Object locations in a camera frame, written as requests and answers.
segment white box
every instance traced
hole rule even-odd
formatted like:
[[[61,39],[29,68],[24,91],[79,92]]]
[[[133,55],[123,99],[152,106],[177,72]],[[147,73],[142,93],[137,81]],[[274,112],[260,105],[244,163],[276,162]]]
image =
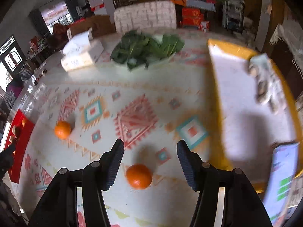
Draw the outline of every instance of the white box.
[[[80,67],[94,64],[100,57],[104,48],[98,39],[90,41],[90,46],[80,53],[73,52],[61,59],[61,65],[65,71],[71,71]]]

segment screw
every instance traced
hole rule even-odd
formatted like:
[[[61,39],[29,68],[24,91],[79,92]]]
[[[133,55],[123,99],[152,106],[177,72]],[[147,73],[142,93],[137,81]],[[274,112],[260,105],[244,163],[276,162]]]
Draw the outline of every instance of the screw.
[[[100,163],[98,161],[94,161],[91,166],[92,167],[98,167],[100,165]]]
[[[61,168],[59,171],[60,174],[65,174],[66,172],[67,172],[66,168]]]
[[[203,162],[203,163],[202,163],[202,166],[203,166],[204,168],[210,168],[210,163],[208,163],[208,162]]]
[[[242,170],[240,168],[235,168],[234,169],[234,172],[238,175],[241,175],[242,174]]]

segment phone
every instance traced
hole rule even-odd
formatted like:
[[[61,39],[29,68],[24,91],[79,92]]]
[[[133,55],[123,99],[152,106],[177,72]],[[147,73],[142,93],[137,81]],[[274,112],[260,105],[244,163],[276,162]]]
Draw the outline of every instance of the phone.
[[[286,215],[291,182],[298,163],[298,142],[276,144],[263,205],[274,227],[281,226]]]

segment shelving unit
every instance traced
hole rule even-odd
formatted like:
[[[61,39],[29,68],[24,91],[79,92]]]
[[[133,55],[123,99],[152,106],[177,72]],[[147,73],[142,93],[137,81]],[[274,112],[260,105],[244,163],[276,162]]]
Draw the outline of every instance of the shelving unit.
[[[222,27],[226,30],[241,31],[243,24],[243,0],[225,1],[223,5]]]

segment cardboard box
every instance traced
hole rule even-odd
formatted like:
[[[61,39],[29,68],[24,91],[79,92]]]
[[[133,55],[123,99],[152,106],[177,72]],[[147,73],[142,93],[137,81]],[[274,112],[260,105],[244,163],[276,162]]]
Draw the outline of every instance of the cardboard box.
[[[109,20],[109,15],[96,15],[87,18],[85,21],[72,24],[70,27],[71,36],[73,37],[79,33],[88,31],[90,28],[92,28],[91,33],[93,38],[116,32],[115,25]]]
[[[204,16],[183,18],[183,25],[198,26],[204,21]]]
[[[190,7],[184,7],[182,8],[182,17],[199,17],[204,16],[200,9],[198,8],[190,8]]]

